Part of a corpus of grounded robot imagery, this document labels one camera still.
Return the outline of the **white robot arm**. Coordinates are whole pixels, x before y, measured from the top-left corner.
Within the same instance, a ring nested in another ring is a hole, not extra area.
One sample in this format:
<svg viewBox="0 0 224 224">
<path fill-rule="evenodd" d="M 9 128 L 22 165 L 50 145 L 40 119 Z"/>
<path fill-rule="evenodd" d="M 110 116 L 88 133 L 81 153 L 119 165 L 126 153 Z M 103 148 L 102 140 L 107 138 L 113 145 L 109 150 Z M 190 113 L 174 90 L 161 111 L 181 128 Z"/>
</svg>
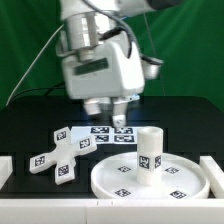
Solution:
<svg viewBox="0 0 224 224">
<path fill-rule="evenodd" d="M 68 95 L 88 115 L 112 104 L 112 124 L 126 125 L 127 105 L 158 77 L 163 61 L 140 52 L 125 17 L 164 10 L 184 0 L 60 0 L 63 28 L 56 52 Z"/>
</svg>

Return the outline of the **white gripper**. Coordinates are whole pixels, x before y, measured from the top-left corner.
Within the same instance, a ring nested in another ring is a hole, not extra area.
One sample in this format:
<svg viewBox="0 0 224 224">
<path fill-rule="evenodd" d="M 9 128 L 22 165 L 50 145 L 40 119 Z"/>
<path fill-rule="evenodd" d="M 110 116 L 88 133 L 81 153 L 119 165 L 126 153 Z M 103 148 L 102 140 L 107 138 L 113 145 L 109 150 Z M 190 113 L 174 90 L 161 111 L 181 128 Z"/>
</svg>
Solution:
<svg viewBox="0 0 224 224">
<path fill-rule="evenodd" d="M 93 59 L 79 62 L 75 55 L 62 60 L 66 89 L 71 99 L 86 99 L 88 115 L 100 113 L 100 97 L 119 97 L 113 100 L 112 122 L 116 128 L 126 125 L 128 101 L 122 96 L 139 94 L 144 90 L 144 74 L 135 43 L 127 58 L 128 38 L 124 31 L 94 49 Z"/>
</svg>

